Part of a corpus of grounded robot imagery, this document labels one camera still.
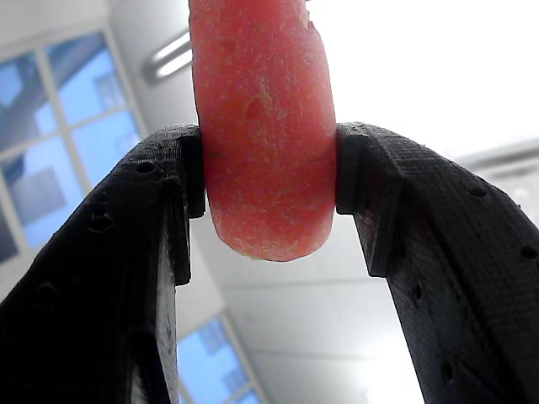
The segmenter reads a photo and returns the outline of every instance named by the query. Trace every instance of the carrot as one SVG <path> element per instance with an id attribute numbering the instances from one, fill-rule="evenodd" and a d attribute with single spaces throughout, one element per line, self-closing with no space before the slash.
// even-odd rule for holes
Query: carrot
<path id="1" fill-rule="evenodd" d="M 189 0 L 205 185 L 219 237 L 251 257 L 318 249 L 334 213 L 328 63 L 303 0 Z"/>

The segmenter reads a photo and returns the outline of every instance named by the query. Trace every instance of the ceiling light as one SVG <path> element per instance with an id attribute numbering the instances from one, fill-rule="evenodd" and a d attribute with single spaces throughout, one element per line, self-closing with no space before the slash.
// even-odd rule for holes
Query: ceiling light
<path id="1" fill-rule="evenodd" d="M 163 58 L 167 57 L 177 49 L 181 48 L 183 45 L 187 44 L 191 40 L 191 37 L 189 35 L 189 31 L 187 31 L 185 34 L 180 36 L 178 39 L 174 40 L 164 48 L 162 48 L 159 52 L 157 52 L 155 55 L 152 56 L 152 62 L 156 63 Z"/>
<path id="2" fill-rule="evenodd" d="M 188 65 L 193 60 L 193 51 L 191 49 L 182 53 L 180 56 L 172 59 L 170 62 L 159 67 L 156 71 L 156 78 L 164 78 L 171 75 L 182 67 Z"/>

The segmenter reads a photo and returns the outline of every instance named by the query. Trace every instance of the ceiling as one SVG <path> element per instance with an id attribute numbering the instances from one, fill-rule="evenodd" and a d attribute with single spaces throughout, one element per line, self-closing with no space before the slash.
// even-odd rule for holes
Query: ceiling
<path id="1" fill-rule="evenodd" d="M 336 215 L 327 243 L 289 263 L 234 252 L 208 214 L 191 225 L 274 403 L 422 402 L 389 290 L 368 276 L 351 216 Z"/>

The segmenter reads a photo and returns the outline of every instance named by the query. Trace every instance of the window pane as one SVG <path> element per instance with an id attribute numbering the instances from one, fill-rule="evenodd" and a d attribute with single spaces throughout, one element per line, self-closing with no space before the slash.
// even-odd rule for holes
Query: window pane
<path id="1" fill-rule="evenodd" d="M 31 247 L 47 242 L 83 200 L 60 138 L 32 146 L 0 168 Z"/>
<path id="2" fill-rule="evenodd" d="M 197 403 L 221 404 L 248 383 L 219 320 L 180 341 L 178 362 L 180 377 Z"/>
<path id="3" fill-rule="evenodd" d="M 257 394 L 251 390 L 244 396 L 239 397 L 234 404 L 260 404 L 260 399 Z"/>
<path id="4" fill-rule="evenodd" d="M 73 131 L 73 140 L 90 183 L 95 186 L 139 142 L 140 136 L 133 117 L 125 111 Z"/>
<path id="5" fill-rule="evenodd" d="M 125 104 L 114 62 L 101 34 L 62 42 L 46 52 L 69 124 Z"/>
<path id="6" fill-rule="evenodd" d="M 0 210 L 0 263 L 17 254 L 17 247 L 8 228 L 8 223 Z"/>
<path id="7" fill-rule="evenodd" d="M 0 150 L 54 130 L 34 55 L 0 63 Z"/>

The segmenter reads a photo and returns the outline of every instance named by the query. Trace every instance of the screw hole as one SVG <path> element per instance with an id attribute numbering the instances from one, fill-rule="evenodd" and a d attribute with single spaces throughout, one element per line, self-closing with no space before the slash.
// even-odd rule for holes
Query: screw hole
<path id="1" fill-rule="evenodd" d="M 96 217 L 105 216 L 107 214 L 107 210 L 103 206 L 98 206 L 93 211 L 92 218 L 95 219 Z"/>
<path id="2" fill-rule="evenodd" d="M 155 165 L 152 162 L 139 162 L 136 166 L 136 171 L 139 174 L 151 173 L 153 170 L 155 170 Z"/>
<path id="3" fill-rule="evenodd" d="M 415 284 L 414 288 L 412 289 L 412 292 L 414 294 L 415 303 L 420 303 L 421 299 L 423 299 L 423 286 L 420 282 Z"/>
<path id="4" fill-rule="evenodd" d="M 453 365 L 449 362 L 444 362 L 441 364 L 441 373 L 444 380 L 448 384 L 455 379 L 455 370 L 453 369 Z"/>
<path id="5" fill-rule="evenodd" d="M 475 198 L 484 198 L 487 196 L 487 191 L 480 187 L 473 187 L 470 189 L 470 195 Z"/>
<path id="6" fill-rule="evenodd" d="M 94 233 L 102 233 L 107 231 L 112 226 L 112 219 L 103 210 L 96 210 L 92 215 L 92 222 L 90 223 L 90 230 Z"/>
<path id="7" fill-rule="evenodd" d="M 58 292 L 52 284 L 48 282 L 40 284 L 35 290 L 34 307 L 42 313 L 50 314 L 55 309 L 58 297 Z"/>
<path id="8" fill-rule="evenodd" d="M 525 246 L 520 250 L 520 255 L 522 257 L 524 257 L 524 258 L 536 259 L 537 258 L 537 251 L 533 247 Z"/>

